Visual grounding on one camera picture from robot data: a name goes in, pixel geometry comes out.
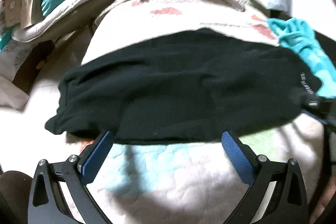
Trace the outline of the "quilted patchwork bedspread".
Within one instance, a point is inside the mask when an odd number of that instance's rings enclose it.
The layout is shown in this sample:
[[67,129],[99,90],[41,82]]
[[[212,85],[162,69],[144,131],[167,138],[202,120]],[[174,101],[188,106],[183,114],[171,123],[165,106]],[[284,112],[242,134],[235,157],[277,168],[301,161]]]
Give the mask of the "quilted patchwork bedspread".
[[[202,28],[282,47],[266,16],[244,0],[115,0],[97,21],[77,67],[139,42]],[[62,134],[84,147],[96,139]],[[323,211],[334,190],[329,142],[320,121],[301,109],[297,118],[284,125],[237,136],[271,161],[296,159],[308,212]],[[211,142],[159,144],[120,144],[113,137],[113,147],[88,190],[113,223],[222,223],[248,185],[228,159],[221,137]]]

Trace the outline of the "brown cardboard boxes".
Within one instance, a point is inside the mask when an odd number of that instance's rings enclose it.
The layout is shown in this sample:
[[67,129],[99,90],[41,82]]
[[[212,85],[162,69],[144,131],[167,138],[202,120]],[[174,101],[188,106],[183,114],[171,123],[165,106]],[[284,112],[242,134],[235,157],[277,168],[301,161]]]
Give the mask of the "brown cardboard boxes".
[[4,2],[6,27],[18,24],[22,30],[43,20],[42,0],[4,0]]

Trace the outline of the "teal fleece blanket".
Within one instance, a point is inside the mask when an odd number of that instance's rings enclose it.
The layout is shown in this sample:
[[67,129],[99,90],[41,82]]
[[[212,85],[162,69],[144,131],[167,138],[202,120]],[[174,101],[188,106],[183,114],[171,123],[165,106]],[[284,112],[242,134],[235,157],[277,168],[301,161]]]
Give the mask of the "teal fleece blanket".
[[322,82],[315,92],[318,96],[335,98],[335,65],[322,49],[309,24],[297,18],[288,20],[269,18],[270,29],[277,35],[280,46],[297,54]]

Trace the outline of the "black pants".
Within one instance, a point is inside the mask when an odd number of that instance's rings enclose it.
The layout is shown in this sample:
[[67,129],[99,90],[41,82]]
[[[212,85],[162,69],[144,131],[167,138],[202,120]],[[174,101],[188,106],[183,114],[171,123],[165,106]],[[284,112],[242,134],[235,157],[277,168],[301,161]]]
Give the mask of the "black pants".
[[284,125],[322,83],[291,50],[208,28],[146,40],[67,72],[45,128],[116,143],[211,142]]

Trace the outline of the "beige padded seat cushion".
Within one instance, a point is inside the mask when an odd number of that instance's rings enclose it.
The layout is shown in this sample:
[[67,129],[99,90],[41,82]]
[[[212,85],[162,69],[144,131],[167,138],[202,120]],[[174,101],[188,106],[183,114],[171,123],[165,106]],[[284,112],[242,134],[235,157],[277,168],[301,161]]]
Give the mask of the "beige padded seat cushion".
[[65,18],[66,15],[74,12],[82,4],[86,4],[91,0],[65,0],[58,7],[56,7],[49,15],[41,22],[25,29],[15,27],[11,34],[12,39],[21,43],[30,43],[47,32],[51,27],[55,26],[57,22]]

